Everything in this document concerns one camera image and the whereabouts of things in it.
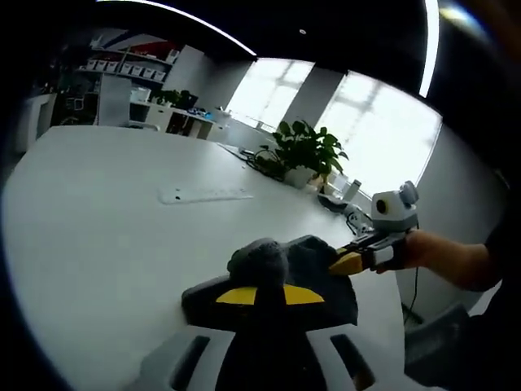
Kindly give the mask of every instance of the ceiling light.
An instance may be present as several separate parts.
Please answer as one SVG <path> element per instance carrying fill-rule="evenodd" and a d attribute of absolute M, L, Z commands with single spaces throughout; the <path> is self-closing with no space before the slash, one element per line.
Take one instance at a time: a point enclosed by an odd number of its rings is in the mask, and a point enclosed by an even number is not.
<path fill-rule="evenodd" d="M 221 29 L 218 29 L 217 27 L 215 27 L 214 25 L 198 18 L 197 16 L 193 16 L 191 14 L 189 14 L 188 12 L 184 12 L 184 11 L 181 11 L 181 10 L 178 10 L 177 8 L 174 8 L 174 7 L 171 7 L 171 6 L 166 6 L 164 4 L 161 4 L 159 2 L 151 2 L 149 0 L 96 0 L 96 2 L 136 2 L 136 3 L 139 3 L 139 4 L 145 4 L 147 6 L 153 6 L 153 7 L 158 7 L 158 8 L 163 8 L 164 10 L 167 10 L 167 11 L 171 11 L 171 12 L 175 12 L 176 14 L 179 14 L 179 15 L 182 15 L 182 16 L 185 16 L 186 18 L 189 18 L 189 19 L 192 19 L 198 23 L 201 23 L 202 25 L 212 29 L 213 31 L 215 31 L 216 33 L 219 33 L 220 35 L 222 35 L 223 37 L 226 37 L 228 38 L 229 40 L 231 40 L 233 43 L 237 44 L 238 46 L 242 47 L 245 51 L 247 51 L 250 55 L 254 55 L 254 56 L 257 56 L 256 52 L 253 51 L 252 49 L 250 49 L 249 47 L 247 47 L 246 45 L 244 45 L 243 43 L 239 42 L 237 39 L 233 38 L 231 35 L 225 33 L 224 31 L 222 31 Z"/>
<path fill-rule="evenodd" d="M 438 0 L 425 0 L 427 11 L 427 52 L 425 54 L 425 66 L 423 67 L 422 84 L 419 94 L 426 98 L 431 86 L 432 75 L 436 65 L 438 43 L 440 41 L 440 14 Z"/>

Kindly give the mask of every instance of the box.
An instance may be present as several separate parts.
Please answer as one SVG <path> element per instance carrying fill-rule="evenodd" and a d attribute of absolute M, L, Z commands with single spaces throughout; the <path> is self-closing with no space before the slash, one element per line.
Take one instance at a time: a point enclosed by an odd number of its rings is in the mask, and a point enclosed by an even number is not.
<path fill-rule="evenodd" d="M 141 76 L 141 71 L 143 70 L 143 67 L 140 67 L 139 65 L 134 65 L 132 67 L 132 75 L 133 76 Z"/>
<path fill-rule="evenodd" d="M 117 61 L 109 61 L 107 63 L 107 72 L 115 72 L 117 64 Z"/>
<path fill-rule="evenodd" d="M 166 73 L 161 72 L 161 71 L 155 71 L 155 73 L 154 73 L 154 80 L 156 80 L 156 81 L 163 81 L 165 74 Z"/>
<path fill-rule="evenodd" d="M 145 68 L 143 71 L 143 77 L 146 77 L 147 79 L 152 79 L 152 75 L 154 74 L 154 69 Z"/>
<path fill-rule="evenodd" d="M 123 63 L 123 67 L 121 67 L 121 72 L 124 75 L 129 75 L 130 71 L 132 70 L 132 65 L 128 63 Z"/>
<path fill-rule="evenodd" d="M 150 94 L 150 88 L 133 87 L 130 92 L 130 102 L 147 102 Z"/>
<path fill-rule="evenodd" d="M 98 63 L 96 64 L 96 70 L 104 71 L 106 65 L 107 65 L 107 61 L 105 61 L 104 59 L 99 59 Z"/>
<path fill-rule="evenodd" d="M 95 59 L 90 59 L 87 63 L 86 69 L 89 69 L 90 71 L 94 71 L 96 69 L 96 64 L 98 63 Z"/>

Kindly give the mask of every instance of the ceiling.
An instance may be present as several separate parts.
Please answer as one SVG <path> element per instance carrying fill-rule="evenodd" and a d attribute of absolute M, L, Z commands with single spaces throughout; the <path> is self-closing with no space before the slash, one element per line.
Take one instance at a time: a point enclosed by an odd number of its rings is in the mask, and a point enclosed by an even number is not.
<path fill-rule="evenodd" d="M 423 0 L 162 3 L 215 25 L 259 57 L 308 60 L 339 72 L 355 70 L 420 99 L 427 47 Z M 173 12 L 121 2 L 95 6 L 92 17 L 85 18 L 89 23 L 135 29 L 173 42 L 182 39 L 217 61 L 252 59 L 227 38 Z M 514 133 L 511 121 L 518 106 L 498 56 L 491 55 L 494 50 L 442 19 L 435 74 L 424 102 L 490 165 L 507 170 L 509 159 L 501 141 Z M 491 141 L 491 132 L 501 137 Z"/>

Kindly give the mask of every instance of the yellow stripe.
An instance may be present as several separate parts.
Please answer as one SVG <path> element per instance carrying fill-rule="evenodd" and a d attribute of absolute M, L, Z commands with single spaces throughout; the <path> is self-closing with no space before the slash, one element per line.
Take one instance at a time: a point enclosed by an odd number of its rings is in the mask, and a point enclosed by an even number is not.
<path fill-rule="evenodd" d="M 332 275 L 355 275 L 362 271 L 361 255 L 355 252 L 344 255 L 329 266 L 329 272 Z"/>
<path fill-rule="evenodd" d="M 287 305 L 322 303 L 324 299 L 311 289 L 284 285 L 284 296 Z"/>
<path fill-rule="evenodd" d="M 253 305 L 255 304 L 256 294 L 257 288 L 255 287 L 236 288 L 220 295 L 216 302 L 237 305 Z"/>

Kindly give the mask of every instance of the office chair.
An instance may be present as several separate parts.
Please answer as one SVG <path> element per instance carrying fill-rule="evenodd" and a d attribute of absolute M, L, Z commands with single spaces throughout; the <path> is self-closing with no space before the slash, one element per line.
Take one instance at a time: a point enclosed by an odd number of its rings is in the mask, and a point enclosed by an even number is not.
<path fill-rule="evenodd" d="M 96 125 L 149 128 L 160 131 L 158 125 L 130 120 L 132 81 L 125 77 L 102 75 L 99 88 Z"/>

